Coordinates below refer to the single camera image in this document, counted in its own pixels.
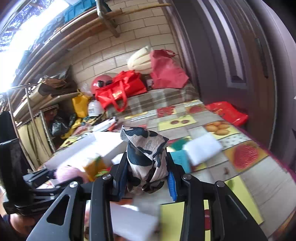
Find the person left hand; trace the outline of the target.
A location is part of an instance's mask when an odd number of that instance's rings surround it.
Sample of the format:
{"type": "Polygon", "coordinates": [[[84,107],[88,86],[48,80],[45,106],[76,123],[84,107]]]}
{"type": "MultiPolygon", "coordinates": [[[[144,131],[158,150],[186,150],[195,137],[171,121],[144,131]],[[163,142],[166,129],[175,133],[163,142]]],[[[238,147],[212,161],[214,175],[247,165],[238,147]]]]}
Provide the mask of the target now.
{"type": "Polygon", "coordinates": [[[37,224],[37,222],[40,220],[40,218],[40,215],[23,216],[15,213],[10,215],[10,223],[16,233],[20,237],[26,239],[37,224]]]}

